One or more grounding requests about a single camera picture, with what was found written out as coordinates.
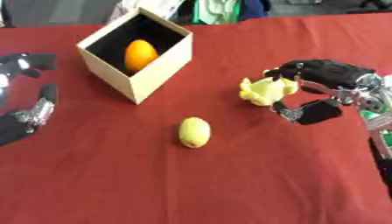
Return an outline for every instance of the yellow ball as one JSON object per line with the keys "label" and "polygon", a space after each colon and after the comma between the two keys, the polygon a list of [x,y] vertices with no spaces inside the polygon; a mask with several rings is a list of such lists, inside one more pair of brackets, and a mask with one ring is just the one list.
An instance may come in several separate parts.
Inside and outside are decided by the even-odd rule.
{"label": "yellow ball", "polygon": [[189,117],[180,124],[178,134],[183,145],[195,149],[208,142],[211,128],[208,122],[198,117]]}

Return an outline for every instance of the table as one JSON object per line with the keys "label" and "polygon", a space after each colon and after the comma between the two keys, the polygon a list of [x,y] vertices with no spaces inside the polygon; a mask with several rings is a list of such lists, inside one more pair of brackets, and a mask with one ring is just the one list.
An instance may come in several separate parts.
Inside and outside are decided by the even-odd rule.
{"label": "table", "polygon": [[[75,44],[99,25],[0,30],[0,54],[56,53],[59,69],[15,80],[7,109],[59,83],[36,135],[0,149],[2,224],[387,224],[392,205],[353,108],[310,126],[238,97],[244,77],[328,58],[390,73],[392,15],[287,17],[189,27],[192,62],[136,106],[88,72]],[[289,105],[310,100],[299,93]],[[213,137],[187,150],[188,116]]]}

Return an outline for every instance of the white cloth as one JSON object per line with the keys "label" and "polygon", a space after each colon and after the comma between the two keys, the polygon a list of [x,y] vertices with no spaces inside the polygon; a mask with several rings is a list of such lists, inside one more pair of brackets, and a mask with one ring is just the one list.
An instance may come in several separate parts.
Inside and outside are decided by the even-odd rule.
{"label": "white cloth", "polygon": [[199,19],[208,25],[230,23],[236,0],[199,0]]}
{"label": "white cloth", "polygon": [[110,21],[119,18],[129,10],[143,7],[162,18],[170,18],[185,0],[122,0],[110,16]]}
{"label": "white cloth", "polygon": [[0,27],[4,26],[4,19],[2,15],[3,0],[0,0]]}

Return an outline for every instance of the black robotic finger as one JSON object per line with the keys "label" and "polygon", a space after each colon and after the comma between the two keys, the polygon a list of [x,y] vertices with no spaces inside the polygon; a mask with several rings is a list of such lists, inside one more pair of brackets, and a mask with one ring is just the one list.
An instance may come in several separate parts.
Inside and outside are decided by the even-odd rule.
{"label": "black robotic finger", "polygon": [[28,61],[31,67],[39,70],[54,70],[56,69],[55,55],[52,53],[31,53],[28,54]]}
{"label": "black robotic finger", "polygon": [[47,99],[52,104],[56,104],[58,100],[58,86],[55,83],[44,85],[39,91],[38,99]]}
{"label": "black robotic finger", "polygon": [[0,116],[0,146],[11,144],[34,133],[26,123],[20,122],[12,113]]}
{"label": "black robotic finger", "polygon": [[303,114],[297,123],[302,125],[323,122],[342,115],[339,104],[334,99],[316,100],[301,105]]}

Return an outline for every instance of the green object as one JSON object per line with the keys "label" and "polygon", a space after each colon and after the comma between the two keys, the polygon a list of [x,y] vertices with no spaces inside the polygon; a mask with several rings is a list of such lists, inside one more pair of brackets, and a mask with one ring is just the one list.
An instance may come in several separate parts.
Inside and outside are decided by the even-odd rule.
{"label": "green object", "polygon": [[392,129],[386,129],[380,132],[382,140],[387,147],[392,147]]}
{"label": "green object", "polygon": [[[368,111],[368,110],[362,110],[360,112],[360,114],[366,120],[373,119],[373,118],[375,118],[375,117],[380,115],[380,114],[377,114],[377,113],[374,113],[374,112],[371,112],[371,111]],[[385,143],[385,146],[392,147],[392,129],[381,130],[380,131],[380,137],[381,137],[382,141]]]}
{"label": "green object", "polygon": [[366,120],[373,119],[373,118],[375,118],[375,117],[377,117],[377,116],[380,115],[380,114],[377,114],[377,113],[374,113],[374,112],[371,112],[371,111],[368,111],[368,110],[362,110],[362,111],[360,112],[360,114],[361,114],[362,117],[365,118]]}
{"label": "green object", "polygon": [[[200,19],[200,7],[199,7],[199,0],[194,1],[194,7],[193,7],[193,20],[192,23],[194,25],[206,25],[203,21]],[[238,23],[238,18],[240,16],[240,1],[236,1],[234,8],[233,8],[233,13],[230,17],[229,23]]]}

